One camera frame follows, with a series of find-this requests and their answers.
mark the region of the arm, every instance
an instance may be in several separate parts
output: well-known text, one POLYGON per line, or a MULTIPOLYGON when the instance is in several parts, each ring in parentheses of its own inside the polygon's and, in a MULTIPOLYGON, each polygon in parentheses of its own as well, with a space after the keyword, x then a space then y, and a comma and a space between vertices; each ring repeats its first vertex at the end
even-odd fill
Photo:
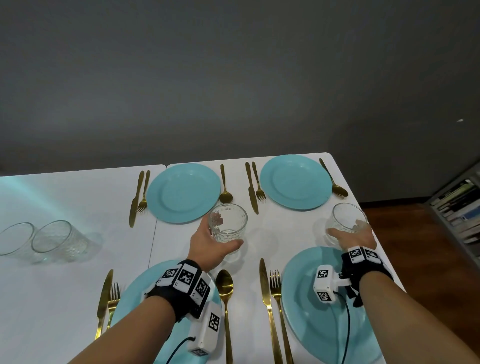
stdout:
MULTIPOLYGON (((350 234, 329 229, 343 249, 377 247, 370 225, 350 234)), ((370 272, 360 281, 360 295, 388 364, 480 364, 475 353, 389 277, 370 272)))
MULTIPOLYGON (((208 216, 190 240, 187 259, 209 272, 241 247, 243 240, 218 243, 210 234, 208 216)), ((161 297, 150 297, 78 354, 71 364, 150 364, 175 324, 175 312, 161 297)))

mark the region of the bookshelf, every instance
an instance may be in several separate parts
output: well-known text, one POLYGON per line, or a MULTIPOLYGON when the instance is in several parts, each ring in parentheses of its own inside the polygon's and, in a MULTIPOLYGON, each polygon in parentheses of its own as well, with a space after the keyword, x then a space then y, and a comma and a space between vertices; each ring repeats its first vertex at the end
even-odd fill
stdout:
POLYGON ((445 227, 451 240, 458 246, 460 251, 463 252, 463 254, 465 254, 478 269, 480 269, 480 244, 465 244, 463 239, 458 235, 458 232, 441 214, 441 212, 435 207, 430 206, 431 202, 435 201, 438 197, 443 195, 445 192, 451 190, 453 187, 455 187, 465 179, 470 179, 475 185, 480 188, 480 162, 460 174, 453 181, 451 181, 449 184, 447 184, 445 187, 435 193, 425 203, 425 207, 432 213, 433 217, 445 227))

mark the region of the glass rim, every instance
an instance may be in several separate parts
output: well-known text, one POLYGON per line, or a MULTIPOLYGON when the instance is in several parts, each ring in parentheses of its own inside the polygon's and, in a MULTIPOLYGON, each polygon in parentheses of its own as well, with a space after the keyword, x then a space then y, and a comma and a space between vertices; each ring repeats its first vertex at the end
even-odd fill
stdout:
POLYGON ((60 248, 67 240, 68 238, 70 238, 70 236, 72 235, 72 232, 73 232, 73 226, 71 223, 69 223, 67 220, 56 220, 56 221, 52 221, 51 223, 45 225, 44 227, 38 229, 38 232, 37 234, 35 235, 35 237, 33 238, 32 240, 32 249, 36 252, 36 253, 39 253, 39 254, 44 254, 44 253, 50 253, 50 252, 53 252, 54 250, 60 248), (57 222, 66 222, 67 225, 70 227, 70 232, 68 233, 67 237, 65 239, 63 239, 63 241, 58 245, 56 246, 55 248, 53 249, 50 249, 50 250, 45 250, 45 251, 40 251, 40 250, 37 250, 35 249, 35 247, 33 246, 33 243, 35 242, 35 238, 37 237, 38 233, 41 232, 44 228, 46 228, 47 226, 51 225, 51 224, 55 224, 57 222))
POLYGON ((340 221, 338 221, 338 219, 336 218, 335 216, 335 209, 340 206, 340 205, 350 205, 350 206, 353 206, 354 208, 356 208, 358 211, 360 211, 363 215, 363 217, 365 218, 365 222, 368 222, 368 219, 367 219, 367 215, 365 215, 365 213, 362 211, 362 209, 354 204, 349 204, 348 202, 341 202, 339 204, 336 204, 335 206, 333 206, 333 210, 332 210, 332 216, 334 218, 334 220, 340 225, 340 226, 343 226, 345 229, 349 229, 349 230, 352 230, 352 228, 349 228, 348 226, 345 226, 344 224, 342 224, 340 221))
POLYGON ((12 250, 11 252, 8 252, 8 253, 0 253, 0 256, 6 256, 6 255, 13 254, 16 251, 18 251, 19 249, 21 249, 22 247, 24 247, 25 244, 27 244, 28 242, 30 242, 30 243, 33 242, 33 237, 35 235, 35 226, 30 222, 19 222, 17 224, 13 224, 13 225, 7 227, 4 231, 0 232, 0 235, 2 235, 8 229, 14 228, 17 225, 29 225, 32 228, 32 233, 30 234, 30 237, 22 245, 20 245, 18 248, 16 248, 15 250, 12 250))
POLYGON ((236 233, 239 232, 239 231, 242 231, 242 230, 247 226, 248 214, 247 214, 247 211, 245 211, 245 209, 244 209, 242 206, 237 205, 237 204, 220 204, 220 205, 217 205, 217 206, 215 206, 214 208, 212 208, 212 209, 210 210, 210 212, 208 213, 208 227, 209 227, 211 230, 212 230, 214 227, 213 227, 212 224, 210 223, 210 217, 211 217, 211 215, 212 215, 212 213, 213 213, 213 210, 215 210, 216 208, 221 207, 221 206, 235 206, 235 207, 239 207, 239 208, 243 211, 243 213, 245 214, 245 217, 246 217, 246 218, 245 218, 245 223, 243 224, 243 226, 242 226, 240 229, 235 230, 235 231, 233 231, 233 232, 218 232, 218 234, 221 234, 221 235, 233 235, 233 234, 236 234, 236 233))

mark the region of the blue plate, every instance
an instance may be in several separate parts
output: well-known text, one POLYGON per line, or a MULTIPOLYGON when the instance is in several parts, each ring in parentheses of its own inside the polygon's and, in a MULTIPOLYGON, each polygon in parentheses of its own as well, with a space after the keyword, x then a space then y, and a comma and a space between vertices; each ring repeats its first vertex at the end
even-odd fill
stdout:
POLYGON ((278 156, 260 174, 262 188, 275 202, 295 210, 312 210, 332 194, 332 180, 314 160, 297 155, 278 156))
POLYGON ((210 168, 187 163, 167 168, 147 191, 148 208, 158 219, 184 223, 205 215, 218 200, 220 178, 210 168))
MULTIPOLYGON (((313 292, 319 265, 330 264, 339 272, 342 252, 315 247, 298 253, 289 261, 282 278, 283 312, 303 347, 325 364, 342 362, 347 340, 348 316, 341 299, 332 305, 321 303, 313 292)), ((365 309, 354 308, 345 289, 340 293, 350 309, 350 342, 345 363, 371 364, 382 352, 365 309)))
MULTIPOLYGON (((140 304, 140 300, 144 291, 150 287, 153 282, 159 279, 168 268, 174 267, 178 264, 178 262, 179 260, 169 260, 167 262, 157 264, 156 266, 151 267, 139 275, 137 279, 134 280, 130 286, 128 286, 125 293, 122 294, 119 305, 117 306, 115 314, 113 315, 111 325, 115 325, 126 315, 128 315, 130 311, 137 307, 140 304)), ((221 305, 220 295, 215 287, 215 281, 212 280, 210 283, 210 288, 211 291, 208 300, 221 305)), ((190 321, 188 319, 184 318, 179 323, 176 323, 169 339, 165 342, 162 350, 156 357, 155 363, 166 363, 177 345, 180 344, 183 339, 188 337, 189 331, 190 321)), ((187 351, 187 345, 188 343, 184 343, 180 349, 178 349, 170 364, 205 364, 207 362, 208 358, 210 357, 209 355, 201 357, 192 355, 187 351)))

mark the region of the spoon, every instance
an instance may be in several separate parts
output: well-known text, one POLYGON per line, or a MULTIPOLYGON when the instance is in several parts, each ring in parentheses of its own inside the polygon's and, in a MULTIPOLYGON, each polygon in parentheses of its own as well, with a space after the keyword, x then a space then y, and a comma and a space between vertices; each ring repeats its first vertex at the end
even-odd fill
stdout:
POLYGON ((218 199, 223 204, 229 204, 233 201, 233 196, 230 192, 227 191, 227 186, 225 185, 225 168, 223 167, 223 164, 220 164, 220 169, 222 171, 223 192, 220 194, 220 197, 218 199))
POLYGON ((332 180, 332 185, 333 185, 332 186, 332 192, 335 193, 336 195, 340 196, 340 197, 348 197, 348 192, 346 191, 346 189, 343 188, 343 187, 340 187, 338 184, 335 184, 335 182, 333 182, 332 175, 328 171, 324 161, 321 158, 319 160, 320 160, 320 164, 322 165, 323 168, 325 168, 328 175, 330 176, 330 179, 332 180))
POLYGON ((220 299, 225 305, 225 343, 227 347, 227 364, 233 364, 232 342, 230 340, 230 325, 228 324, 228 308, 227 303, 233 294, 233 279, 230 273, 222 269, 215 281, 216 288, 220 294, 220 299))

